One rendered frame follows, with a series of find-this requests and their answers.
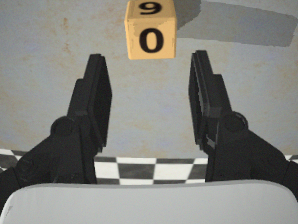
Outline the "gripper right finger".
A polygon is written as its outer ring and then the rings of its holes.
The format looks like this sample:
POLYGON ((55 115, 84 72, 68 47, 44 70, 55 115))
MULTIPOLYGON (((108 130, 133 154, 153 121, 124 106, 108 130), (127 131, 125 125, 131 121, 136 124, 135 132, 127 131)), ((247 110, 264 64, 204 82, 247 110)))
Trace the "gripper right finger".
POLYGON ((208 155, 205 182, 271 181, 291 190, 298 202, 298 163, 287 161, 232 111, 223 77, 213 74, 206 50, 192 53, 188 94, 195 144, 208 155))

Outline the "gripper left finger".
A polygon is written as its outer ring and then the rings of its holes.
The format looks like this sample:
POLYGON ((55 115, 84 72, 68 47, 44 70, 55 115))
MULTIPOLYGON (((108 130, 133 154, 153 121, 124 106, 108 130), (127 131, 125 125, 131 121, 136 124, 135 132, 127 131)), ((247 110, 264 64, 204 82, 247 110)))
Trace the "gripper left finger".
POLYGON ((26 186, 97 184, 93 157, 106 147, 111 102, 105 56, 90 54, 83 79, 76 80, 67 116, 56 119, 50 136, 14 168, 0 173, 0 217, 9 196, 26 186))

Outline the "tan wooden number cube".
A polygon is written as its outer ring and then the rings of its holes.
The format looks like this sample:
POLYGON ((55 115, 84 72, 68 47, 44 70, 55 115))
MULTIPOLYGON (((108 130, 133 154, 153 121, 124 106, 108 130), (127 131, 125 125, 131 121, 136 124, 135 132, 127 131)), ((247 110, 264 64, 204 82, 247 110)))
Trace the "tan wooden number cube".
POLYGON ((177 17, 173 0, 130 0, 125 29, 131 60, 176 57, 177 17))

